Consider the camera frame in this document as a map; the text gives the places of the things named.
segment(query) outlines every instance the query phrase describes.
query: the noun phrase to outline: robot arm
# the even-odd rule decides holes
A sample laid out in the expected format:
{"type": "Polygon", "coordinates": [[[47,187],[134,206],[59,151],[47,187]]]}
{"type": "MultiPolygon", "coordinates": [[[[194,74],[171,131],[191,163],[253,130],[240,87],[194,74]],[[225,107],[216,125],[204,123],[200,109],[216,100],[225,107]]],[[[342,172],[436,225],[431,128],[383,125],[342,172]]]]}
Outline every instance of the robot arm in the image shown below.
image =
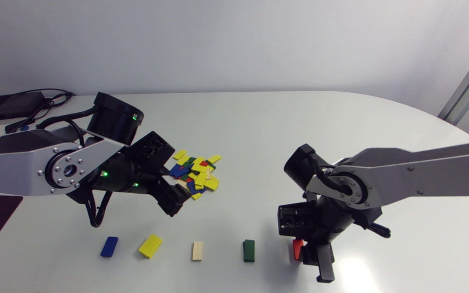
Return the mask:
{"type": "Polygon", "coordinates": [[[305,144],[284,171],[307,201],[279,206],[279,234],[307,241],[299,260],[319,267],[318,282],[332,282],[331,242],[350,224],[388,238],[390,230],[374,223],[382,206],[412,196],[469,196],[469,144],[423,152],[366,149],[335,165],[305,144]]]}
{"type": "Polygon", "coordinates": [[[49,118],[39,129],[0,137],[0,193],[67,194],[86,206],[94,227],[100,225],[114,191],[150,194],[166,214],[175,215],[190,198],[162,177],[169,174],[164,163],[175,149],[155,132],[130,146],[143,113],[103,93],[94,104],[87,111],[49,118]],[[88,130],[71,121],[88,115],[93,115],[88,130]],[[73,127],[44,130],[61,121],[73,127]],[[86,142],[83,135],[90,136],[86,142]],[[106,191],[99,207],[95,189],[106,191]]]}

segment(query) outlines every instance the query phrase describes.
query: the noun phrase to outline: red block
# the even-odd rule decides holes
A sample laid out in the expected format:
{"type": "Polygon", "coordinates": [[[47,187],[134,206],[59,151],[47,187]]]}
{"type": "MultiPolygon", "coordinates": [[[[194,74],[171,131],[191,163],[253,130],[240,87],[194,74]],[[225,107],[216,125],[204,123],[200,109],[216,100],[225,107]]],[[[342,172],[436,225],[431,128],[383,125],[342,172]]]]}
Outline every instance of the red block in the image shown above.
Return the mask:
{"type": "Polygon", "coordinates": [[[293,239],[292,240],[292,247],[294,247],[294,259],[300,259],[300,249],[303,246],[302,239],[293,239]]]}

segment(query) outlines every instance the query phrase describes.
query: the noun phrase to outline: white wall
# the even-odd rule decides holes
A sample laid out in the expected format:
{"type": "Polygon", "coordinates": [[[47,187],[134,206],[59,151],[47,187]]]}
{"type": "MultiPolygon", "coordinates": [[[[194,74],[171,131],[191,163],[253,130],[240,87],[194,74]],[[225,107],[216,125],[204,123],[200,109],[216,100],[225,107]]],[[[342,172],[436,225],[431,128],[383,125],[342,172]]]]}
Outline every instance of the white wall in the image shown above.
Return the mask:
{"type": "Polygon", "coordinates": [[[0,0],[0,94],[342,90],[437,115],[469,0],[0,0]]]}

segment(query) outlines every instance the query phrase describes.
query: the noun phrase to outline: blue block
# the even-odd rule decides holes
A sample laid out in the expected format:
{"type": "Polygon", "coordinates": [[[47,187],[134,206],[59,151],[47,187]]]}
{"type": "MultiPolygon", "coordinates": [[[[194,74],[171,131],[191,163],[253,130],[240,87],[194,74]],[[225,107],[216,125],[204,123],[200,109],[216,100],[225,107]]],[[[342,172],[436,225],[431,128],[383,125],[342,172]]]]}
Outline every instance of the blue block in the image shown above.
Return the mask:
{"type": "Polygon", "coordinates": [[[189,170],[187,168],[182,168],[182,169],[173,171],[173,176],[176,178],[179,178],[180,176],[184,174],[188,174],[188,173],[189,173],[189,170]]]}
{"type": "Polygon", "coordinates": [[[190,171],[192,171],[195,175],[198,175],[200,172],[191,170],[191,168],[193,167],[193,165],[194,165],[194,164],[189,165],[188,169],[189,169],[190,171]]]}
{"type": "Polygon", "coordinates": [[[177,178],[177,176],[175,176],[175,172],[179,171],[180,167],[182,167],[182,166],[181,165],[175,165],[173,168],[171,168],[171,170],[169,171],[169,176],[173,176],[173,177],[177,178]]]}
{"type": "Polygon", "coordinates": [[[112,257],[117,241],[119,241],[118,237],[108,237],[108,239],[106,239],[106,243],[104,243],[103,250],[101,251],[101,256],[104,256],[105,258],[112,257]]]}
{"type": "Polygon", "coordinates": [[[189,188],[189,191],[191,191],[192,195],[195,195],[200,192],[197,189],[195,189],[195,180],[188,182],[188,188],[189,188]]]}

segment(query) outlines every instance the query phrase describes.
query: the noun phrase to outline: power adapter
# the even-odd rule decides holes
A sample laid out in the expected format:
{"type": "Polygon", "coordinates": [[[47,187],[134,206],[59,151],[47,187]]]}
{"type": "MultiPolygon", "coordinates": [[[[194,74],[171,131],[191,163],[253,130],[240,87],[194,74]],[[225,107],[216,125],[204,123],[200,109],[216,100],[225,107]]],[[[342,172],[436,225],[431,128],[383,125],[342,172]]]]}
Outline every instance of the power adapter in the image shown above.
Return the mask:
{"type": "Polygon", "coordinates": [[[30,117],[44,102],[41,92],[0,95],[0,120],[30,117]]]}

